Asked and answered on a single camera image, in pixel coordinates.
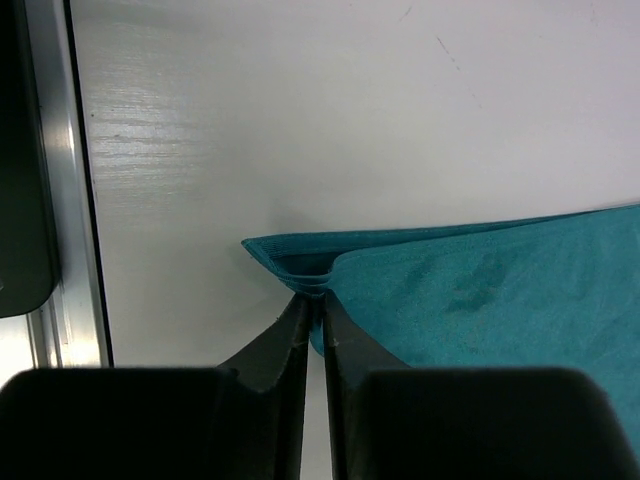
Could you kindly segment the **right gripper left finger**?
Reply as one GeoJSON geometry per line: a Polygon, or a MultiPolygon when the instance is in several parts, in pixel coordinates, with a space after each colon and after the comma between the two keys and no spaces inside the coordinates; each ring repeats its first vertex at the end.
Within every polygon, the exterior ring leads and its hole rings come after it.
{"type": "Polygon", "coordinates": [[[1,391],[5,479],[296,479],[311,305],[217,366],[42,368],[1,391]]]}

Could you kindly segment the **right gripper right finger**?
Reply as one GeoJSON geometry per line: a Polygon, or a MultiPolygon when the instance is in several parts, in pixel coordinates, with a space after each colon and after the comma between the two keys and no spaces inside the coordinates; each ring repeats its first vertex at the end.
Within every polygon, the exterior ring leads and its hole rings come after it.
{"type": "Polygon", "coordinates": [[[413,368],[324,301],[337,479],[635,479],[605,393],[564,368],[413,368]]]}

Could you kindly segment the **teal cloth napkin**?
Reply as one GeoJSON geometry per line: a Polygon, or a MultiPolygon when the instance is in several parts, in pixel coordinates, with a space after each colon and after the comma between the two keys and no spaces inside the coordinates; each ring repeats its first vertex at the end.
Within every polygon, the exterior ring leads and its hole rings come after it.
{"type": "Polygon", "coordinates": [[[333,292],[417,365],[639,371],[637,207],[491,224],[243,241],[295,292],[333,292]]]}

